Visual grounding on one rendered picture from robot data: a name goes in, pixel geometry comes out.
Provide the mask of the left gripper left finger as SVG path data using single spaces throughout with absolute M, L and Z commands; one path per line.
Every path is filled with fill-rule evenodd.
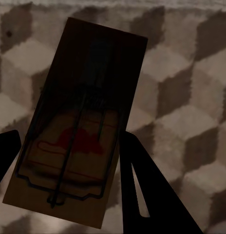
M 0 134 L 0 182 L 21 150 L 17 130 Z

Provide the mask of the mousetrap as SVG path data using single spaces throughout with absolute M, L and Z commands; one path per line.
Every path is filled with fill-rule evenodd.
M 68 17 L 2 203 L 101 229 L 148 39 Z

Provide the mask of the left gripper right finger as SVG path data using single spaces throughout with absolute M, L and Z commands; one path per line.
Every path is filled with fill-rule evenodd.
M 203 234 L 136 135 L 119 132 L 124 234 Z M 139 212 L 132 164 L 150 217 Z

